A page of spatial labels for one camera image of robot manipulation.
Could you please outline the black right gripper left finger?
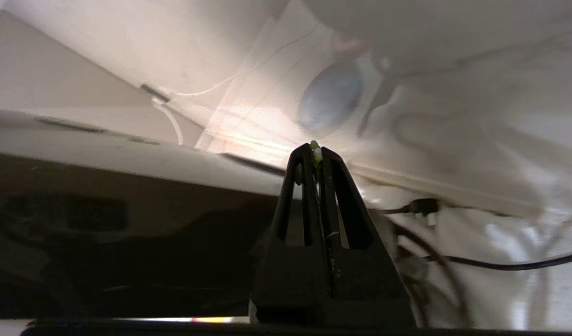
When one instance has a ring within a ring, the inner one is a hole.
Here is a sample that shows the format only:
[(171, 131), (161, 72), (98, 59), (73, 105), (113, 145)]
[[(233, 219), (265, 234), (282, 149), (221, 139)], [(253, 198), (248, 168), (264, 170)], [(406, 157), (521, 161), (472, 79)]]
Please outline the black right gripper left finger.
[[(286, 241), (297, 172), (302, 175), (300, 246)], [(310, 325), (321, 320), (321, 307), (330, 296), (330, 287), (315, 172), (312, 145), (297, 147), (288, 160), (250, 295), (250, 318), (254, 323)]]

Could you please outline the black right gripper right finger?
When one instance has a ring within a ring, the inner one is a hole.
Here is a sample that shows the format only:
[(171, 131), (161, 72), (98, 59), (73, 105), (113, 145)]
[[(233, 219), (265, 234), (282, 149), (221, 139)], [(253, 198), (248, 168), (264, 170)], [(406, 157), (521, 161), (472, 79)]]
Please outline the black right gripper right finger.
[(321, 149), (320, 209), (328, 254), (329, 322), (412, 326), (412, 303), (343, 159)]

